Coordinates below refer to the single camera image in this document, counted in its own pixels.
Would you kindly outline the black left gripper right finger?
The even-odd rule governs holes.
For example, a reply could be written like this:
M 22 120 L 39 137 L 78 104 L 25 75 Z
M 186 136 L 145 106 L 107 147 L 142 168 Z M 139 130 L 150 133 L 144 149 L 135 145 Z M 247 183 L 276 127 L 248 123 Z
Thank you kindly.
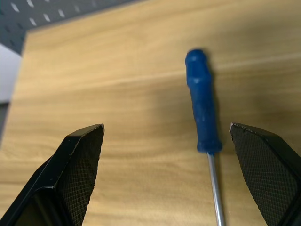
M 267 226 L 301 226 L 301 157 L 277 134 L 232 123 L 245 183 Z

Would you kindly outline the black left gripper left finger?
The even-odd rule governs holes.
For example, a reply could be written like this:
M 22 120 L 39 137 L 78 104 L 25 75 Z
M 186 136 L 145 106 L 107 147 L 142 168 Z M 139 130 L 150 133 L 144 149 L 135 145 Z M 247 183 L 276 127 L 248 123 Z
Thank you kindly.
M 95 187 L 104 125 L 69 135 L 30 177 L 0 226 L 82 226 Z

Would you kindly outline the dark grey pegboard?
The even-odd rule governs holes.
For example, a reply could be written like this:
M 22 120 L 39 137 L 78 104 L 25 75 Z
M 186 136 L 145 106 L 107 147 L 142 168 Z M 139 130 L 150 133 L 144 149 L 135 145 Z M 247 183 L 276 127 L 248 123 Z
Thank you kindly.
M 0 0 L 0 44 L 21 54 L 26 32 L 142 0 Z

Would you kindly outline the blue handled screwdriver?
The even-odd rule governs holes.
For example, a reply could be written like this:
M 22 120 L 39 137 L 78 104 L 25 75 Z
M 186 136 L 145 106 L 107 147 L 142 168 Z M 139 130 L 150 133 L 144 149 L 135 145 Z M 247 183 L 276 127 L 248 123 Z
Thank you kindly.
M 214 104 L 213 78 L 203 50 L 192 49 L 185 58 L 186 81 L 197 129 L 197 150 L 208 159 L 217 226 L 226 226 L 215 155 L 222 150 Z

